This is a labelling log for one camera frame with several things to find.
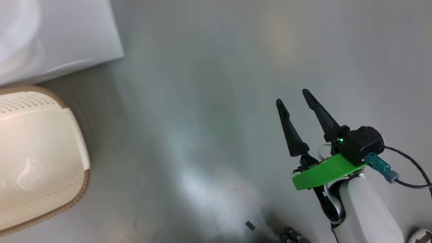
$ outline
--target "gray connector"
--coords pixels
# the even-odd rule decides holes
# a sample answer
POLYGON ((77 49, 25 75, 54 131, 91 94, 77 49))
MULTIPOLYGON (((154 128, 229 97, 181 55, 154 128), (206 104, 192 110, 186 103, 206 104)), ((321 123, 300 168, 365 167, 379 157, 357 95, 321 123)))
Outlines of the gray connector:
POLYGON ((393 184, 393 183, 394 183, 394 180, 396 180, 396 179, 399 178, 399 174, 398 174, 396 171, 391 170, 391 171, 389 171, 389 172, 384 176, 384 178, 385 178, 385 180, 388 181, 390 184, 393 184))

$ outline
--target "gray table surface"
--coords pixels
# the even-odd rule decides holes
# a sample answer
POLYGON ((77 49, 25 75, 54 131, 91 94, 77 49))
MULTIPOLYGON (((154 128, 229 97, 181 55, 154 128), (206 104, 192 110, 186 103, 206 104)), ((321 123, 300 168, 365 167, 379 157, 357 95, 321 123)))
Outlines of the gray table surface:
MULTIPOLYGON (((275 101, 311 148, 301 90, 342 125, 370 125, 432 176, 432 1, 113 0, 125 57, 43 83, 71 107, 91 157, 75 207, 10 242, 272 242, 291 225, 336 242, 290 179, 275 101), (257 228, 251 232, 245 222, 257 228)), ((404 158, 386 159, 424 183, 404 158)), ((367 170, 406 236, 432 228, 427 190, 367 170)))

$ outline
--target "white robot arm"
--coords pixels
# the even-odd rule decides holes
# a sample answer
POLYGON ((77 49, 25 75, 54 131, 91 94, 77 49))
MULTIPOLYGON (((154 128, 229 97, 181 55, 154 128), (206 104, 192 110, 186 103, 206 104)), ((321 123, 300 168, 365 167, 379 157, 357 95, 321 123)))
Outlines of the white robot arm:
POLYGON ((403 243, 403 235, 386 205, 364 176, 367 165, 382 174, 390 184, 423 189, 432 184, 418 163, 410 156, 384 144, 381 134, 372 127, 350 130, 339 124, 309 92, 303 95, 324 130, 324 139, 331 143, 331 158, 318 161, 309 155, 304 143, 289 120, 289 113, 280 99, 276 101, 289 154, 300 157, 300 166, 293 171, 297 190, 313 189, 321 208, 329 219, 339 243, 403 243), (410 185, 399 180, 399 174, 377 155, 384 149, 409 159, 426 180, 425 185, 410 185))

